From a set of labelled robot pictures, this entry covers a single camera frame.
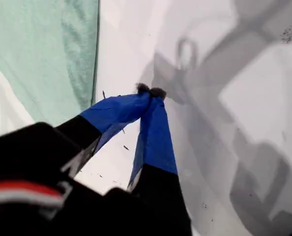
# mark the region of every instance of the white stripe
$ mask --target white stripe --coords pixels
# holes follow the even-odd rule
[[[11,202],[61,207],[63,205],[63,198],[61,196],[50,196],[29,190],[0,190],[0,204]]]

